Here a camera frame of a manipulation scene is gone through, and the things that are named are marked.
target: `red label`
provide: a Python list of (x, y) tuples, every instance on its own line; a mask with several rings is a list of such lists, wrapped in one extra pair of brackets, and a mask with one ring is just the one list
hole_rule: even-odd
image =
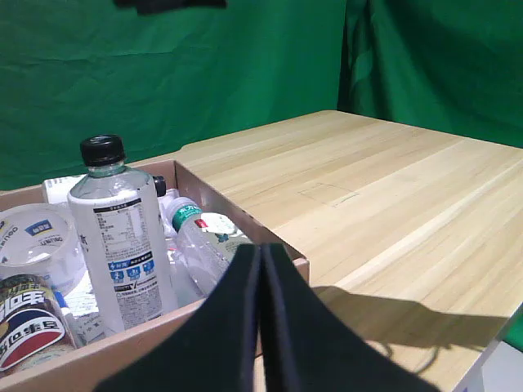
[(205, 220), (203, 220), (203, 219), (197, 219), (194, 222), (200, 229), (203, 229), (204, 227), (208, 227), (207, 223), (205, 223)]

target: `green curtain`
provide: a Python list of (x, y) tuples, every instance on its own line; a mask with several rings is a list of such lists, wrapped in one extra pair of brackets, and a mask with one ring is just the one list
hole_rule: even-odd
[(348, 0), (340, 108), (523, 147), (523, 2)]
[(0, 189), (83, 172), (116, 133), (129, 161), (336, 109), (344, 0), (230, 0), (155, 16), (111, 0), (0, 2)]

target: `blue label icon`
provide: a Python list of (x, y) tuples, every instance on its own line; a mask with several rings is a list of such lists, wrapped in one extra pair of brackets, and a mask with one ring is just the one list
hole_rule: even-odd
[(111, 278), (113, 279), (113, 282), (115, 282), (115, 283), (123, 283), (123, 279), (125, 278), (125, 275), (123, 274), (123, 271), (115, 271), (115, 272), (111, 272)]
[(31, 237), (35, 236), (36, 234), (43, 233), (44, 231), (52, 230), (51, 223), (49, 223), (49, 220), (42, 220), (40, 222), (35, 223), (34, 225), (31, 225), (25, 231), (27, 234), (30, 234)]
[(154, 272), (154, 260), (151, 259), (144, 263), (144, 272), (146, 275), (150, 274), (151, 272)]
[(127, 276), (131, 280), (137, 280), (140, 277), (140, 267), (133, 267), (127, 270)]

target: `table surface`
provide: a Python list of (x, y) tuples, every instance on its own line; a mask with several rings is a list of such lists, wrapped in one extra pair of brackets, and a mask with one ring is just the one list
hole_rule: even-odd
[(305, 254), (346, 325), (442, 390), (523, 301), (522, 149), (323, 111), (169, 155)]

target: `clear tape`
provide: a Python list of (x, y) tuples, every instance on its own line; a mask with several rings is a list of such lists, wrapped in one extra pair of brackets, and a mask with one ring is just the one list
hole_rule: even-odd
[(0, 279), (35, 274), (66, 295), (85, 270), (68, 208), (26, 204), (0, 212)]

